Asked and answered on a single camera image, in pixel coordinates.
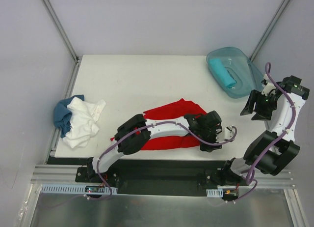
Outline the red t shirt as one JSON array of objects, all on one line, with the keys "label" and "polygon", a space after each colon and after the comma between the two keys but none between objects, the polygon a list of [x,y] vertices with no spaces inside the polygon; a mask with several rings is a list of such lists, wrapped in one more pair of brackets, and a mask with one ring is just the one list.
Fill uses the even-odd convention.
[{"label": "red t shirt", "polygon": [[184,99],[136,114],[118,127],[108,151],[131,155],[198,146],[206,130],[200,119],[206,115],[198,104]]}]

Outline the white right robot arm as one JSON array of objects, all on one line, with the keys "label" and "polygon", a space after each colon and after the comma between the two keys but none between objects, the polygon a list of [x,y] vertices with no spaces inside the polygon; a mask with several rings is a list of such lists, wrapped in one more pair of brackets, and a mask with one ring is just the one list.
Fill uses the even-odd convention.
[{"label": "white right robot arm", "polygon": [[228,160],[218,172],[220,185],[235,185],[242,175],[253,176],[254,170],[276,176],[299,153],[294,129],[297,117],[309,97],[301,79],[285,77],[275,85],[264,79],[262,91],[252,90],[241,115],[254,114],[252,120],[268,121],[268,129],[247,148],[242,158]]}]

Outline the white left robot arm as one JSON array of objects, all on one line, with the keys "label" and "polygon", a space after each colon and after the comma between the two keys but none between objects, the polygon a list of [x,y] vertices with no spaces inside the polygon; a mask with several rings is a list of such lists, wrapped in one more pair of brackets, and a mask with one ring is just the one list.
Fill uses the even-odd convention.
[{"label": "white left robot arm", "polygon": [[92,182],[102,180],[117,160],[139,152],[148,142],[171,136],[193,137],[202,151],[220,149],[217,136],[222,132],[221,117],[216,111],[207,114],[186,114],[173,119],[153,120],[137,114],[121,125],[109,148],[87,162],[87,177]]}]

